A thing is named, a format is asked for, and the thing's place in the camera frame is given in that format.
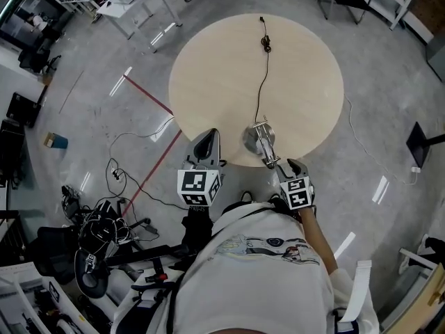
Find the white t-shirt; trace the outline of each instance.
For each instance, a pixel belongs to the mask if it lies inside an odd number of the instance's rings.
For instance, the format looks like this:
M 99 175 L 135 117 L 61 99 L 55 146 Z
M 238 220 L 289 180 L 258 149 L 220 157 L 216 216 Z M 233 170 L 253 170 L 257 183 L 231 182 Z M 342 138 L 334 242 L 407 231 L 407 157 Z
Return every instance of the white t-shirt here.
M 327 274 L 289 216 L 266 210 L 243 218 L 268 206 L 244 205 L 215 222 L 214 238 L 182 280 L 175 333 L 229 328 L 266 334 L 334 332 L 331 312 L 348 305 L 352 280 L 342 269 Z M 157 334 L 165 333 L 162 317 Z M 369 294 L 357 321 L 361 334 L 379 333 Z
M 43 31 L 43 29 L 48 26 L 48 22 L 43 21 L 43 18 L 40 16 L 34 16 L 33 17 L 33 25 L 34 27 L 37 27 L 39 31 Z

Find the black stand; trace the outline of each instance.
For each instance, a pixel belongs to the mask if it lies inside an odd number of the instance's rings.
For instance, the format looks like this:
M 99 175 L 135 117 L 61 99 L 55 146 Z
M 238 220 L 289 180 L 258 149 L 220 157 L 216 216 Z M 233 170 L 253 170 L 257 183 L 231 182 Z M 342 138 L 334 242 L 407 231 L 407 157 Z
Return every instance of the black stand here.
M 419 123 L 416 122 L 408 141 L 406 141 L 406 146 L 408 146 L 410 149 L 417 166 L 422 168 L 423 164 L 425 163 L 426 156 L 428 155 L 428 151 L 430 150 L 430 146 L 442 142 L 445 142 L 445 134 L 433 138 L 426 138 Z

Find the power plug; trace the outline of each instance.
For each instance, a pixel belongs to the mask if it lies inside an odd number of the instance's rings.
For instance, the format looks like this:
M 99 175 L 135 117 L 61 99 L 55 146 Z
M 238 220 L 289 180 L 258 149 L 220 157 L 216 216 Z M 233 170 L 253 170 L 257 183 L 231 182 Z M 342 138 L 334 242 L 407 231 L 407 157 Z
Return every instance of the power plug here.
M 111 168 L 111 174 L 113 175 L 114 179 L 116 181 L 118 181 L 118 183 L 122 182 L 122 178 L 123 178 L 122 173 L 123 173 L 123 171 L 121 171 L 121 170 L 117 170 L 113 167 Z

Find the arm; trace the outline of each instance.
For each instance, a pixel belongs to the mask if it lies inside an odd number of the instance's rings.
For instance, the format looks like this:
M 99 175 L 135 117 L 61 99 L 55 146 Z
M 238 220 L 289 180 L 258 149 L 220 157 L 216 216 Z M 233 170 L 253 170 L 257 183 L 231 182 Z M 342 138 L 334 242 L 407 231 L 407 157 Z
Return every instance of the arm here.
M 331 274 L 338 269 L 337 261 L 315 219 L 314 211 L 312 208 L 302 208 L 299 209 L 298 212 L 301 216 L 307 242 L 321 257 L 326 266 L 327 273 Z

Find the white cable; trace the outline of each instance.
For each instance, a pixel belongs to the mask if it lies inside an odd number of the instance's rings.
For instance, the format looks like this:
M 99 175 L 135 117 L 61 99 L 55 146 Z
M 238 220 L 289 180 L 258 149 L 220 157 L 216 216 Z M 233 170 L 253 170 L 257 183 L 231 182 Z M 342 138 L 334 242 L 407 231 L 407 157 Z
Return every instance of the white cable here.
M 346 94 L 345 94 L 345 98 L 346 98 L 346 100 L 348 100 L 349 105 L 350 105 L 350 111 L 349 111 L 349 125 L 350 125 L 350 128 L 353 130 L 353 134 L 354 134 L 355 140 L 357 140 L 357 142 L 363 147 L 363 150 L 365 151 L 365 153 L 366 153 L 368 156 L 371 156 L 371 157 L 374 159 L 374 162 L 376 162 L 377 165 L 379 165 L 380 167 L 382 167 L 382 168 L 386 171 L 386 173 L 392 175 L 392 176 L 393 176 L 394 178 L 396 178 L 396 180 L 398 180 L 400 183 L 403 183 L 405 186 L 413 186 L 414 184 L 416 184 L 416 182 L 417 182 L 417 173 L 416 173 L 416 178 L 415 178 L 415 180 L 414 180 L 413 183 L 406 183 L 405 181 L 400 180 L 395 174 L 389 172 L 389 171 L 388 171 L 388 168 L 386 168 L 386 167 L 383 166 L 381 163 L 379 163 L 379 162 L 377 161 L 377 159 L 376 159 L 372 154 L 370 154 L 370 153 L 368 152 L 368 150 L 364 147 L 363 143 L 357 138 L 357 135 L 355 134 L 355 130 L 354 130 L 354 127 L 353 127 L 353 122 L 352 122 L 352 120 L 351 120 L 351 119 L 352 119 L 352 116 L 353 116 L 353 103 L 349 100 L 349 98 L 346 96 Z
M 118 140 L 119 137 L 124 136 L 124 135 L 134 135 L 134 136 L 137 136 L 137 137 L 140 137 L 140 138 L 147 138 L 147 137 L 150 137 L 150 136 L 154 136 L 154 135 L 156 135 L 156 134 L 159 134 L 159 132 L 161 132 L 162 130 L 164 130 L 165 126 L 167 126 L 167 124 L 168 124 L 171 120 L 173 120 L 174 118 L 175 118 L 175 117 L 172 116 L 170 119 L 168 119 L 167 121 L 165 121 L 165 122 L 162 124 L 162 126 L 159 127 L 159 129 L 158 129 L 156 132 L 154 132 L 153 134 L 150 134 L 150 135 L 137 135 L 137 134 L 135 134 L 134 132 L 122 132 L 121 134 L 117 135 L 116 138 L 114 139 L 114 141 L 111 143 L 110 147 L 108 148 L 108 154 L 109 154 L 110 158 L 112 158 L 112 157 L 111 157 L 111 148 L 113 147 L 114 143 Z

